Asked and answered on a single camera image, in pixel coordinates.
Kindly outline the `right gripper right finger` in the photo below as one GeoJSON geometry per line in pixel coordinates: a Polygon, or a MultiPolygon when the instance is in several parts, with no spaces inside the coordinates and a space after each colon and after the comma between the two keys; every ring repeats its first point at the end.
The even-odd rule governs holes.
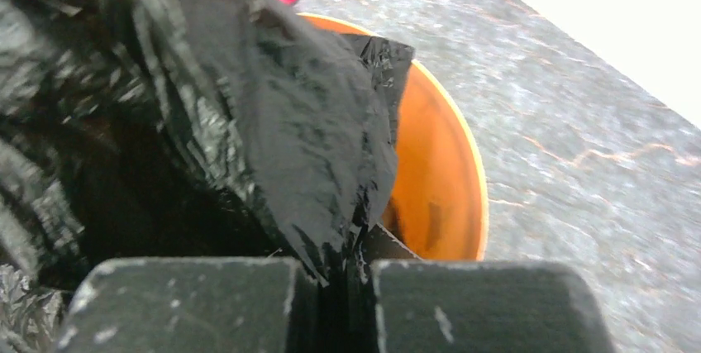
{"type": "Polygon", "coordinates": [[[612,352],[594,294],[548,261],[421,260],[383,227],[360,243],[366,352],[612,352]]]}

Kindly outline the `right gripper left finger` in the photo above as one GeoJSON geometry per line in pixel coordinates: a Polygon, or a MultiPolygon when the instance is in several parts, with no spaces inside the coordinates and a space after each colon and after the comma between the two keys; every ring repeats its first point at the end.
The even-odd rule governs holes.
{"type": "Polygon", "coordinates": [[[290,258],[108,260],[80,284],[56,352],[314,352],[317,286],[290,258]]]}

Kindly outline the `orange trash bin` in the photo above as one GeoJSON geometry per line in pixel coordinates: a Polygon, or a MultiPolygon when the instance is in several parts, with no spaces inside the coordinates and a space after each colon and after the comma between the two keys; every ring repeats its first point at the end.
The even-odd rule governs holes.
{"type": "Polygon", "coordinates": [[[482,260],[489,203],[482,158],[450,94],[418,60],[412,62],[398,121],[398,175],[386,221],[362,251],[376,258],[482,260]]]}

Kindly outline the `black trash bag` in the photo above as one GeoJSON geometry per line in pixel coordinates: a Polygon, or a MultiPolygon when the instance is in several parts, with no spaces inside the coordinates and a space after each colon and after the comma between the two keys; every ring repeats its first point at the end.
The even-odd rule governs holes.
{"type": "Polygon", "coordinates": [[[366,352],[356,255],[414,50],[280,0],[1,0],[1,349],[56,352],[130,258],[290,258],[317,349],[366,352]]]}

